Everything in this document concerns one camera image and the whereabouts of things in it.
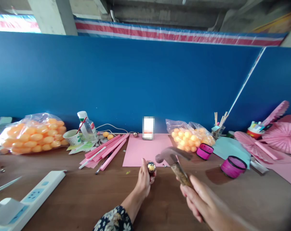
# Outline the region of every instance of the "pink container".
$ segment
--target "pink container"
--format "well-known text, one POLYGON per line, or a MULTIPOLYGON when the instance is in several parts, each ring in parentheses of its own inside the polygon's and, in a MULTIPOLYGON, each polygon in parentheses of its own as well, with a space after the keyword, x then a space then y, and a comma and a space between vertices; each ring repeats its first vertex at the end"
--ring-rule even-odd
POLYGON ((247 164, 238 157, 228 156, 220 168, 228 177, 235 179, 245 172, 247 164))
POLYGON ((212 148, 210 145, 202 143, 197 150, 197 156, 199 156, 201 159, 208 160, 210 155, 213 153, 213 150, 214 148, 212 148))

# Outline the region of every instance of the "plastic bottle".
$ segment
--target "plastic bottle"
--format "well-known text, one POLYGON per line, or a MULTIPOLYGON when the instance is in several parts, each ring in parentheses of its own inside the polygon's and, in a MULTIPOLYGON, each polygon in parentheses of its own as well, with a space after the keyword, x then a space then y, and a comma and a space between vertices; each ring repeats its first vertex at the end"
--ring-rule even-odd
POLYGON ((79 119, 80 119, 80 125, 84 121, 84 119, 87 117, 85 120, 84 124, 81 127, 81 132, 84 135, 85 139, 88 141, 96 141, 97 140, 97 132, 94 126, 93 121, 91 121, 88 117, 88 114, 86 111, 80 111, 77 113, 79 119))

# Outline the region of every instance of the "paper fan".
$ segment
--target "paper fan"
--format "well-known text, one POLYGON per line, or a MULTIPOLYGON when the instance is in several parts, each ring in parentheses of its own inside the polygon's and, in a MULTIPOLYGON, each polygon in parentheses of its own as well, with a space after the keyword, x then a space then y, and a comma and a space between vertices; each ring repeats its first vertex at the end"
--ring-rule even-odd
POLYGON ((241 145, 254 157, 263 160, 268 164, 273 164, 275 161, 269 157, 259 146, 255 144, 256 140, 244 132, 235 132, 235 138, 241 145))
POLYGON ((262 135, 262 140, 278 151, 291 154, 291 123, 275 122, 262 135))
POLYGON ((286 116, 280 118, 277 122, 291 123, 291 115, 286 115, 286 116))
POLYGON ((275 108, 274 111, 261 123, 264 126, 268 125, 269 123, 275 121, 279 117, 281 117, 283 114, 285 114, 286 110, 289 107, 289 102, 287 100, 282 101, 277 108, 275 108))

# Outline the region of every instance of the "blue partition board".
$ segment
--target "blue partition board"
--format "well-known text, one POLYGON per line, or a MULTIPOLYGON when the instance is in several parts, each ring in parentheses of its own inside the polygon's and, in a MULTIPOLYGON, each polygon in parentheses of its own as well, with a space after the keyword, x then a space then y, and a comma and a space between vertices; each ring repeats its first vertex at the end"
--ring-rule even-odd
POLYGON ((48 112, 77 128, 142 131, 142 117, 193 121, 210 129, 260 52, 258 47, 0 32, 0 116, 48 112))
POLYGON ((263 121, 283 101, 291 114, 291 48, 267 47, 232 109, 226 127, 246 131, 251 122, 263 121))

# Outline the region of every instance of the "wooden hammer handle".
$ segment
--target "wooden hammer handle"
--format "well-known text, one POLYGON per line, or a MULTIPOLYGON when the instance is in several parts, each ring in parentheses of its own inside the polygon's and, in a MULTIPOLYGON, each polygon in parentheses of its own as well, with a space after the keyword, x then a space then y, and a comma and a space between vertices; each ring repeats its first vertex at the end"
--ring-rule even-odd
POLYGON ((192 189, 194 188, 193 185, 191 184, 188 176, 183 171, 179 162, 176 162, 174 165, 171 165, 170 167, 171 167, 172 171, 174 172, 174 174, 178 177, 178 179, 182 185, 187 185, 187 186, 191 187, 192 189))

